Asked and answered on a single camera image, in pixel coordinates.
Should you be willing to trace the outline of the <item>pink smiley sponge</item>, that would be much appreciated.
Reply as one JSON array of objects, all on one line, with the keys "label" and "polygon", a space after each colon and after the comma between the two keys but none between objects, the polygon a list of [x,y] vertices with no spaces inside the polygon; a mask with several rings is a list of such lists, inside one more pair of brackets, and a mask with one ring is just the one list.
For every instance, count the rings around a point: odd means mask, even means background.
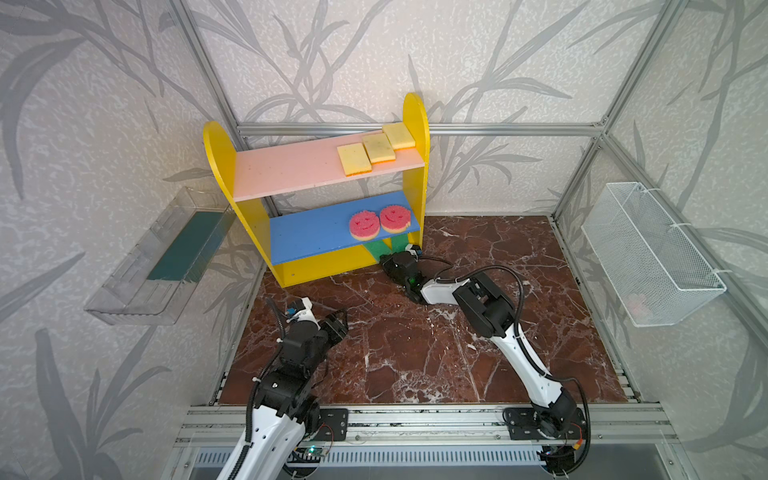
[{"label": "pink smiley sponge", "polygon": [[391,234],[405,232],[412,224],[411,211],[402,205],[389,205],[379,213],[381,228]]},{"label": "pink smiley sponge", "polygon": [[381,224],[379,216],[369,210],[355,213],[348,224],[350,235],[360,242],[374,240],[380,233]]}]

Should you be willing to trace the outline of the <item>orange yellow sponge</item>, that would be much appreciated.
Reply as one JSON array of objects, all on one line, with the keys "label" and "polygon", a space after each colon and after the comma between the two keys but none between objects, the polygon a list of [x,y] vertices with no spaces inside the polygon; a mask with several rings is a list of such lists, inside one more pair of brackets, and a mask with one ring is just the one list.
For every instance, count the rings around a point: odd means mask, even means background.
[{"label": "orange yellow sponge", "polygon": [[366,174],[373,170],[372,163],[362,143],[338,146],[337,153],[346,177]]}]

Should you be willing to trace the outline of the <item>green sponge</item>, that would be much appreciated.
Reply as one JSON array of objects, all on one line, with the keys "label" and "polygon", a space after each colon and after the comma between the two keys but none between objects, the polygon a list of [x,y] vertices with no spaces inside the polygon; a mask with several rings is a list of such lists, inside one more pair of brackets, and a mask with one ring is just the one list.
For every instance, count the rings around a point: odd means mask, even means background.
[{"label": "green sponge", "polygon": [[391,238],[391,250],[395,253],[405,251],[409,244],[409,235],[406,233]]},{"label": "green sponge", "polygon": [[379,263],[383,257],[392,253],[390,246],[384,240],[366,242],[363,246],[377,263]]}]

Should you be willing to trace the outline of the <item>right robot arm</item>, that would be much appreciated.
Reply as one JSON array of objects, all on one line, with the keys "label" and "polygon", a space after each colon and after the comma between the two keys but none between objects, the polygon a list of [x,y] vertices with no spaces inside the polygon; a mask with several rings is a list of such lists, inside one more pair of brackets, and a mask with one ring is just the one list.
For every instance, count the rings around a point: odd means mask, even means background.
[{"label": "right robot arm", "polygon": [[475,332],[496,345],[522,381],[538,431],[547,438],[566,433],[577,421],[577,402],[564,387],[566,381],[550,373],[524,334],[522,276],[507,266],[490,265],[453,279],[427,279],[419,266],[423,259],[402,251],[381,256],[379,264],[411,301],[458,306]]}]

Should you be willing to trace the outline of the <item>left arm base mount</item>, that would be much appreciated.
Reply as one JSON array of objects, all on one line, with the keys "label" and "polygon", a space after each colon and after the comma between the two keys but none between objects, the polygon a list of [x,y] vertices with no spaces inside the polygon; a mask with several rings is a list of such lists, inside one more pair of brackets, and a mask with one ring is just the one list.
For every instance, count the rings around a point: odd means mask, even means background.
[{"label": "left arm base mount", "polygon": [[326,408],[312,410],[305,422],[305,440],[320,442],[344,441],[349,426],[347,408]]}]

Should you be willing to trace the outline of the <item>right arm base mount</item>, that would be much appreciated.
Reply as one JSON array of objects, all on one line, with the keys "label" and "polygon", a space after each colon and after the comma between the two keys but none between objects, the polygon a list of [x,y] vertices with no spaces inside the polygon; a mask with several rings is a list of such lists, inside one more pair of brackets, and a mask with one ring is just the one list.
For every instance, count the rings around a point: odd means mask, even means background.
[{"label": "right arm base mount", "polygon": [[578,408],[570,420],[565,420],[563,430],[547,427],[532,407],[508,407],[502,411],[502,421],[511,440],[576,441],[584,436],[587,421]]}]

